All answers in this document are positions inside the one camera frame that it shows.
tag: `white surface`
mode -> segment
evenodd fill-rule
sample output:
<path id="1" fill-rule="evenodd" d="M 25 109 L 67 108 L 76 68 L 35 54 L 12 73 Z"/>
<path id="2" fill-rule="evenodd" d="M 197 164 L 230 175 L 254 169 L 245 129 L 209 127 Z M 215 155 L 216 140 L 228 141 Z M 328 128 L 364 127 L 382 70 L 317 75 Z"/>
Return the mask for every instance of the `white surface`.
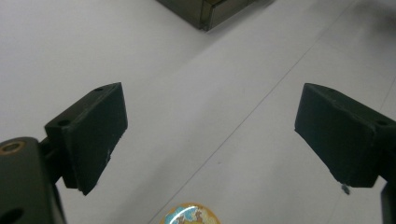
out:
<path id="1" fill-rule="evenodd" d="M 294 132 L 305 82 L 396 119 L 393 1 L 275 0 L 209 33 L 153 0 L 0 2 L 0 141 L 122 82 L 130 122 L 87 197 L 58 183 L 69 224 L 158 223 L 198 202 L 222 223 L 381 223 Z"/>

